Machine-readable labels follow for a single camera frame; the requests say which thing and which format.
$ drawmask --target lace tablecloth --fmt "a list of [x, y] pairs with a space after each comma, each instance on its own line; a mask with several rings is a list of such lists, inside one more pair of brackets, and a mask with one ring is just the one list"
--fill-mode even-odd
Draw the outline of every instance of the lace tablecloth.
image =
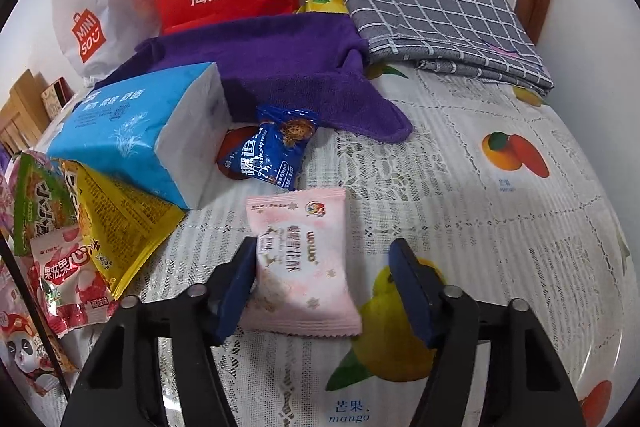
[[[414, 124], [409, 140], [383, 144], [321, 129], [306, 150], [298, 181], [298, 188], [347, 188], [346, 268], [356, 304], [371, 298], [391, 241], [405, 237], [447, 282], [474, 298], [500, 304], [527, 299], [578, 398], [602, 380], [613, 380], [615, 388], [620, 364], [633, 366], [628, 373], [637, 375], [637, 363], [619, 355], [621, 339], [636, 331], [631, 324], [638, 321], [635, 273], [618, 220], [555, 112], [521, 102], [511, 86], [394, 67], [400, 74], [382, 74], [373, 83]], [[542, 154], [549, 177], [524, 166], [502, 171], [487, 161], [482, 139], [495, 131], [524, 136]], [[154, 301], [204, 281], [250, 234], [246, 197], [279, 191], [257, 180], [227, 180], [209, 189], [212, 203], [188, 214], [129, 293]], [[72, 359], [86, 359], [99, 329], [63, 338]], [[171, 342], [161, 339], [159, 347], [170, 424], [182, 425]], [[241, 427], [408, 425], [424, 379], [371, 377], [325, 390], [349, 350], [349, 339], [238, 329], [214, 357]], [[488, 346], [481, 346], [466, 425], [478, 421], [487, 363]], [[47, 426], [60, 423], [65, 401], [59, 392], [44, 399], [30, 395], [29, 401]]]

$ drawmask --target cartoon logo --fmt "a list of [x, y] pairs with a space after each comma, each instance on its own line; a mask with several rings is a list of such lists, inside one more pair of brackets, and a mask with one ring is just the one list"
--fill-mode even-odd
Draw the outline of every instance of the cartoon logo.
[[310, 216], [324, 216], [324, 203], [319, 203], [319, 201], [309, 201], [306, 204], [306, 213]]
[[98, 51], [107, 39], [102, 31], [100, 20], [90, 10], [74, 15], [74, 27], [71, 29], [80, 46], [80, 59], [84, 64]]
[[50, 389], [56, 377], [52, 375], [53, 369], [44, 353], [42, 341], [35, 336], [27, 318], [8, 314], [6, 325], [2, 325], [2, 336], [9, 356], [25, 377], [43, 389]]

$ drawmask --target blue gripper pad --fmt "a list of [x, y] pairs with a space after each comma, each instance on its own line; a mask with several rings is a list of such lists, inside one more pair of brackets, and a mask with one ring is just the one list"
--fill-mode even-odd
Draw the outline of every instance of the blue gripper pad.
[[219, 344], [234, 333], [255, 280], [255, 237], [245, 237], [236, 251], [229, 270], [230, 283], [218, 304], [218, 326], [214, 338]]
[[430, 349], [437, 347], [443, 318], [442, 280], [433, 268], [418, 262], [404, 238], [391, 243], [389, 268], [414, 335]]

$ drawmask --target snack packaging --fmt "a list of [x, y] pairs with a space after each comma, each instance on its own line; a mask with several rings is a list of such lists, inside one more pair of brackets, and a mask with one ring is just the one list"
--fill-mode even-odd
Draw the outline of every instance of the snack packaging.
[[235, 151], [249, 138], [255, 136], [257, 132], [258, 128], [255, 125], [239, 127], [237, 129], [229, 129], [226, 132], [225, 139], [222, 140], [222, 145], [220, 145], [220, 150], [218, 151], [218, 156], [216, 157], [216, 163], [218, 164], [218, 169], [220, 169], [220, 172], [222, 172], [227, 178], [232, 180], [249, 179], [249, 176], [245, 176], [240, 172], [230, 171], [227, 167], [222, 165], [221, 160], [225, 159], [232, 151]]
[[62, 170], [78, 214], [82, 244], [113, 298], [119, 299], [184, 212], [82, 164], [65, 160]]
[[344, 0], [307, 0], [296, 13], [306, 12], [349, 13], [349, 10]]
[[0, 175], [0, 232], [5, 239], [14, 235], [14, 196], [4, 175]]
[[113, 314], [117, 301], [91, 258], [100, 242], [82, 237], [77, 223], [34, 237], [31, 251], [42, 289], [40, 305], [58, 336], [106, 322]]
[[345, 190], [248, 198], [257, 286], [240, 325], [292, 335], [358, 335], [362, 320], [344, 267]]
[[[60, 367], [65, 373], [77, 371], [64, 354], [60, 343], [53, 335], [48, 335]], [[0, 341], [4, 342], [9, 356], [27, 382], [39, 395], [43, 396], [58, 384], [53, 364], [49, 360], [36, 333], [25, 305], [9, 270], [0, 261]]]
[[223, 168], [294, 190], [306, 144], [316, 133], [311, 111], [258, 106], [260, 128], [221, 162]]
[[225, 181], [214, 160], [230, 125], [218, 67], [190, 64], [94, 90], [48, 153], [198, 208], [207, 183]]
[[53, 166], [53, 163], [51, 163], [51, 160], [46, 154], [43, 154], [38, 151], [34, 151], [33, 149], [27, 149], [26, 151], [23, 151], [19, 155], [15, 156], [13, 164], [10, 164], [7, 167], [7, 172], [5, 172], [4, 174], [4, 177], [7, 178], [7, 181], [9, 183], [9, 190], [11, 191], [11, 194], [14, 197], [14, 199], [15, 199], [15, 186], [18, 183], [18, 172], [20, 171], [20, 158], [22, 157], [23, 154], [28, 154], [29, 156], [33, 157], [33, 159], [37, 163], [39, 163], [41, 167], [47, 169], [48, 171], [56, 170], [56, 168]]
[[64, 178], [53, 166], [31, 154], [20, 155], [15, 184], [14, 253], [30, 269], [31, 239], [76, 222]]

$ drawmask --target panda cartoon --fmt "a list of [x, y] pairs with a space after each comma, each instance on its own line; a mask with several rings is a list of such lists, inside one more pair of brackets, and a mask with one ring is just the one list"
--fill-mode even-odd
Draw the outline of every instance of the panda cartoon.
[[13, 313], [1, 315], [0, 328], [15, 365], [37, 387], [48, 391], [57, 380], [40, 338], [27, 318]]

